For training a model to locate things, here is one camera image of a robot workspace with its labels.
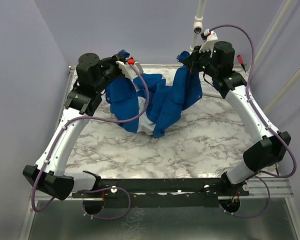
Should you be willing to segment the blue jacket with white lining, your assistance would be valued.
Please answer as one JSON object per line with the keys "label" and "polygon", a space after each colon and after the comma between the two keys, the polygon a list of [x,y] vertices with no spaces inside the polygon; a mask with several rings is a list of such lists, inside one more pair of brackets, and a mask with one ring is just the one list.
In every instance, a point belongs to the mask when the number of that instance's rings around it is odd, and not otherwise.
{"label": "blue jacket with white lining", "polygon": [[182,111],[203,96],[199,73],[192,73],[185,65],[179,67],[172,85],[160,73],[140,77],[115,79],[105,91],[110,111],[120,121],[120,127],[130,133],[144,132],[154,138],[165,135]]}

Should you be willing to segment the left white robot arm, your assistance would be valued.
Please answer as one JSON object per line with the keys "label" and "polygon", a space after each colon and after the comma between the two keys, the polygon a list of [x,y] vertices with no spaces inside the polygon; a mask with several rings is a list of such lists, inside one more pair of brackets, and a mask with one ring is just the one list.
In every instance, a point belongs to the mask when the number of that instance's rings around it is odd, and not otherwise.
{"label": "left white robot arm", "polygon": [[34,165],[26,165],[23,176],[37,190],[59,200],[70,193],[84,191],[87,196],[96,197],[101,186],[98,176],[83,171],[66,173],[66,165],[75,143],[102,101],[102,92],[116,78],[123,74],[117,62],[124,62],[126,52],[100,59],[95,53],[85,53],[78,59],[77,80],[68,93],[59,125],[46,150]]}

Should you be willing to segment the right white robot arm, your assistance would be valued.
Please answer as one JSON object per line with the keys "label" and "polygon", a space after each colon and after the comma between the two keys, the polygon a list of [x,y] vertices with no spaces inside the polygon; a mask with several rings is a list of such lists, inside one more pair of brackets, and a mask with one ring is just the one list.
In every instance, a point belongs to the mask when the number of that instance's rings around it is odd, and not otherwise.
{"label": "right white robot arm", "polygon": [[253,143],[243,153],[242,161],[221,175],[219,189],[226,196],[236,192],[239,184],[257,172],[279,163],[291,141],[290,134],[273,126],[261,108],[252,102],[246,80],[233,69],[234,57],[230,42],[217,41],[210,50],[195,46],[182,60],[191,72],[203,72],[211,77],[212,86],[234,108]]}

